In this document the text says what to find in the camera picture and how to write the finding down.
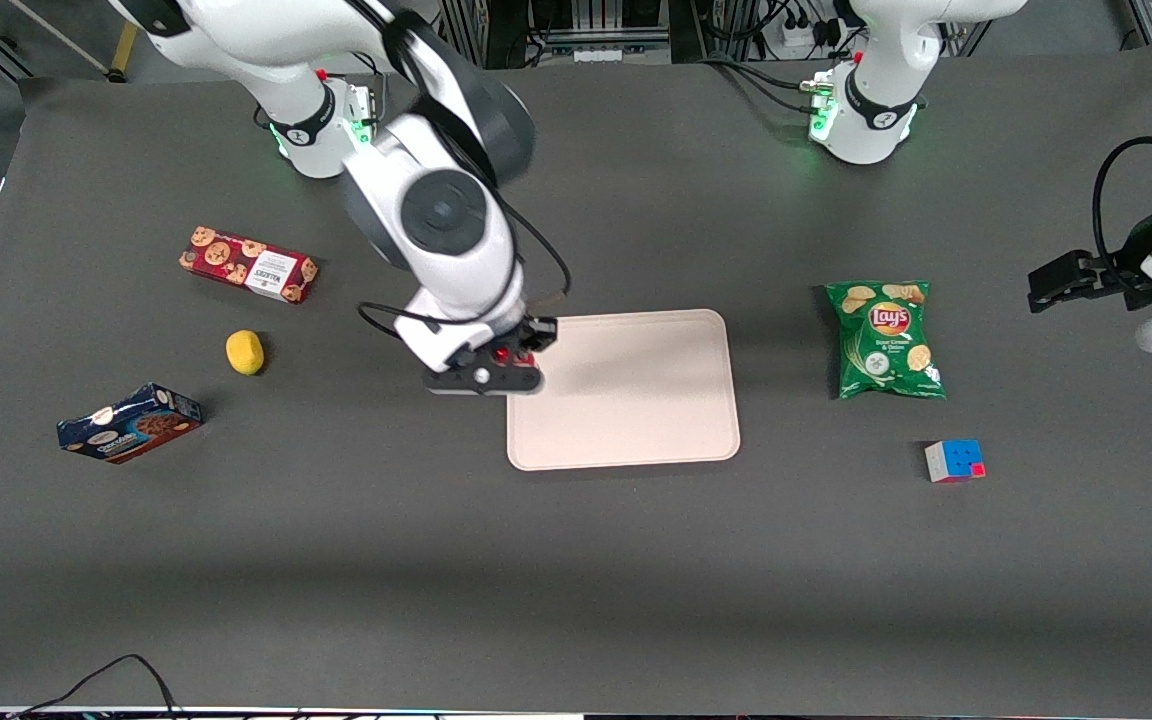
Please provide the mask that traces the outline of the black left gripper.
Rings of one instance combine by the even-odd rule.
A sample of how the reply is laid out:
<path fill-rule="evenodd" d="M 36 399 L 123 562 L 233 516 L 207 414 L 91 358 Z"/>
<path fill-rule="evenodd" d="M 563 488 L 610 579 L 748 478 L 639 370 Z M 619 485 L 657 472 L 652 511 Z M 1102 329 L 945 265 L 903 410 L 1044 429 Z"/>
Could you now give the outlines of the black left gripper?
<path fill-rule="evenodd" d="M 1152 279 L 1138 266 L 1121 266 L 1085 250 L 1073 250 L 1029 273 L 1026 304 L 1030 313 L 1043 313 L 1070 300 L 1123 297 L 1126 306 L 1152 306 Z"/>

